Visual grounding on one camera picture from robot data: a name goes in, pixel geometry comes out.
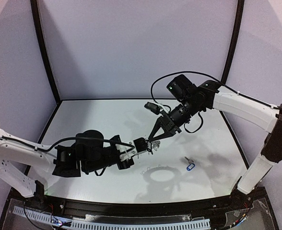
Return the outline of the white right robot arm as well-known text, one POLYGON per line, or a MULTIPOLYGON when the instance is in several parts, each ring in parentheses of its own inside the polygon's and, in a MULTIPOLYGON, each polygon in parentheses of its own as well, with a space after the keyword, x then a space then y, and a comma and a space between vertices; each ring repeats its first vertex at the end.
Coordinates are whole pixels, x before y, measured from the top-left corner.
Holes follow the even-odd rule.
POLYGON ((277 106, 259 101, 231 89, 214 77, 196 86, 183 71, 175 73, 175 78, 166 88, 179 105, 167 111, 157 101, 145 104, 146 109, 158 115, 148 137, 150 142, 180 133, 180 128, 192 116, 207 109, 215 109, 236 115, 268 133, 260 153, 240 177, 235 190, 250 194, 271 168, 282 160, 282 104, 277 106))

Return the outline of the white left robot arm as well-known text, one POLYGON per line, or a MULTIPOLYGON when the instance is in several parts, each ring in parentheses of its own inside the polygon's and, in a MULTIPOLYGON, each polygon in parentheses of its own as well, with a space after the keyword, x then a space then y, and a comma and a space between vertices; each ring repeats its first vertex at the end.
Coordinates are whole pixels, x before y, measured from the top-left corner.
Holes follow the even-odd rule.
POLYGON ((133 142, 122 142, 119 136, 105 139, 97 130, 41 145, 12 136, 0 128, 0 179, 25 198, 44 196, 43 182, 24 175, 11 164, 12 161, 55 177, 79 178, 82 174, 105 171, 112 165, 118 165, 120 169, 130 167, 135 149, 133 142))

